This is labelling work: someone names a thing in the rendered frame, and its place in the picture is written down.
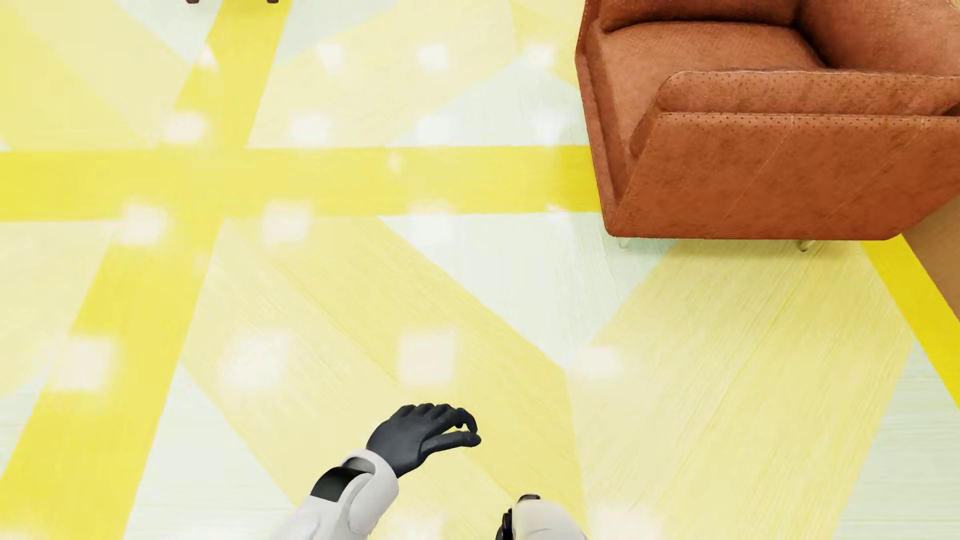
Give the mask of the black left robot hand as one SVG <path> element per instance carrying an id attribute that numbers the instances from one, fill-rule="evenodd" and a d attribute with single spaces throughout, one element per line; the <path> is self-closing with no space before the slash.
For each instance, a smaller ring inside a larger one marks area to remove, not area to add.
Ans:
<path id="1" fill-rule="evenodd" d="M 380 423 L 366 441 L 366 450 L 384 460 L 401 478 L 438 453 L 474 448 L 482 438 L 474 416 L 448 403 L 406 404 Z"/>

